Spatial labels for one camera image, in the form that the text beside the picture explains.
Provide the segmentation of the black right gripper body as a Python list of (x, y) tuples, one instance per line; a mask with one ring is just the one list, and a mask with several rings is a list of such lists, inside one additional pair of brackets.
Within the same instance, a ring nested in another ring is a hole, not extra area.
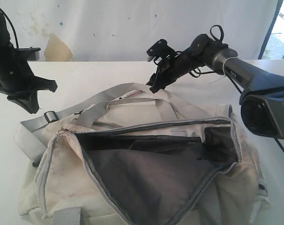
[(177, 57), (169, 60), (168, 63), (160, 62), (157, 66), (156, 72), (150, 77), (146, 85), (161, 83), (169, 86), (194, 69), (193, 60), (184, 52)]

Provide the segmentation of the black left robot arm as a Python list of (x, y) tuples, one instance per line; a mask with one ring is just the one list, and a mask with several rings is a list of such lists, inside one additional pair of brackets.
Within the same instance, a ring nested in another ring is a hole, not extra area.
[(37, 92), (55, 92), (54, 80), (35, 76), (29, 61), (40, 58), (39, 47), (20, 48), (15, 28), (6, 13), (0, 8), (0, 93), (30, 114), (37, 113)]

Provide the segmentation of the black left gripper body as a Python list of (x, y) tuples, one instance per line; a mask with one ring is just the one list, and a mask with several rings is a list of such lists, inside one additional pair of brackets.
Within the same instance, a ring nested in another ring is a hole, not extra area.
[(55, 92), (56, 89), (54, 80), (34, 75), (28, 61), (19, 55), (17, 48), (0, 46), (0, 93), (12, 96), (38, 90)]

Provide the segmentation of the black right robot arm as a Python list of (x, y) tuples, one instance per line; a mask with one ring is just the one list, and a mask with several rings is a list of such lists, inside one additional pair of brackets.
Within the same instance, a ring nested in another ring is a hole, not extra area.
[(241, 117), (251, 133), (284, 140), (284, 76), (240, 60), (235, 50), (206, 34), (198, 35), (180, 53), (160, 39), (146, 54), (149, 61), (161, 59), (147, 83), (153, 93), (198, 67), (207, 66), (243, 89), (239, 99)]

